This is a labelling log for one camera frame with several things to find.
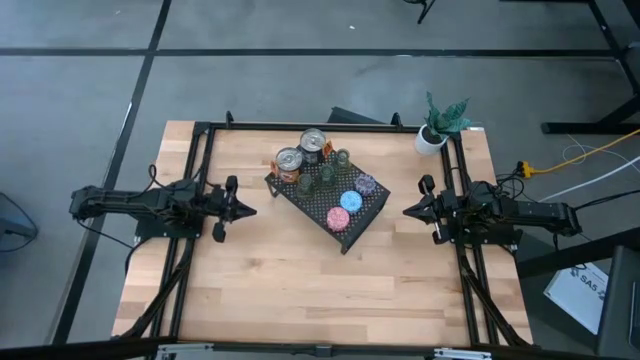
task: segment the blue lid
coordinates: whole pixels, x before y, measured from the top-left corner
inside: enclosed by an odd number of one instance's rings
[[[362,207],[362,196],[355,191],[345,191],[340,197],[340,206],[349,214],[357,213]]]

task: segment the black table leg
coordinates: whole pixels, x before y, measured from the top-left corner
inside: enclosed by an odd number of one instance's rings
[[[640,250],[640,227],[522,261],[518,263],[518,276],[523,279],[567,269],[578,264],[608,259],[613,256],[616,246]]]
[[[545,134],[614,134],[624,135],[640,129],[640,124],[621,124],[640,111],[640,95],[614,110],[595,123],[542,123]]]

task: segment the black chair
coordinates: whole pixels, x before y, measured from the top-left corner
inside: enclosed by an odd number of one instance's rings
[[[31,240],[38,234],[38,229],[13,200],[0,192],[0,240],[10,234]]]
[[[429,12],[429,10],[431,10],[431,7],[436,2],[436,0],[431,0],[429,4],[427,4],[427,0],[404,0],[404,2],[409,4],[422,5],[422,13],[420,13],[420,17],[418,18],[418,25],[420,25],[422,24],[422,20],[424,20],[424,17],[427,16],[427,13]]]

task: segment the gray concrete floor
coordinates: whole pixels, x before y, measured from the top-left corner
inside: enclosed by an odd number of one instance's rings
[[[601,2],[616,35],[621,41],[639,40],[617,3]],[[160,4],[0,0],[0,47],[146,47]],[[583,5],[439,1],[420,27],[418,13],[419,7],[400,0],[174,1],[160,47],[606,47]],[[83,233],[67,214],[69,194],[102,181],[141,63],[138,57],[0,57],[0,191],[41,228],[39,238],[22,251],[0,254],[0,347],[46,341]],[[221,120],[231,110],[237,121],[324,122],[331,107],[340,106],[384,121],[397,111],[405,123],[419,124],[427,90],[443,105],[471,98],[467,115],[485,127],[497,173],[510,172],[518,160],[540,168],[561,162],[562,150],[573,142],[564,135],[542,135],[541,122],[593,121],[631,95],[618,66],[601,61],[157,58],[117,188],[146,185],[146,166],[157,154],[167,120]],[[614,138],[576,136],[591,146]],[[640,147],[633,139],[613,150],[633,158]],[[622,164],[612,155],[594,155],[581,165],[531,179],[526,192],[541,198]],[[638,172],[627,169],[558,200],[580,204],[637,188],[639,180]],[[638,226],[636,203],[625,198],[581,213],[585,234],[598,238]],[[130,241],[133,228],[128,218],[109,216],[104,231]],[[530,234],[550,242],[544,232]],[[581,241],[566,239],[562,246]],[[125,250],[100,241],[71,341],[109,337]],[[545,348],[589,352],[589,340],[574,336],[579,329],[556,326],[562,314],[555,320],[545,316],[542,305],[548,304],[537,296],[544,282],[523,282],[534,340]]]

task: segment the open tin can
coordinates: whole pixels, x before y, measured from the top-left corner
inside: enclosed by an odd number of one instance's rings
[[[308,164],[317,164],[323,158],[322,149],[327,143],[324,133],[318,129],[307,129],[300,136],[300,149],[304,161]]]
[[[276,155],[275,166],[280,180],[286,183],[295,183],[300,176],[302,165],[302,152],[296,148],[286,147]]]

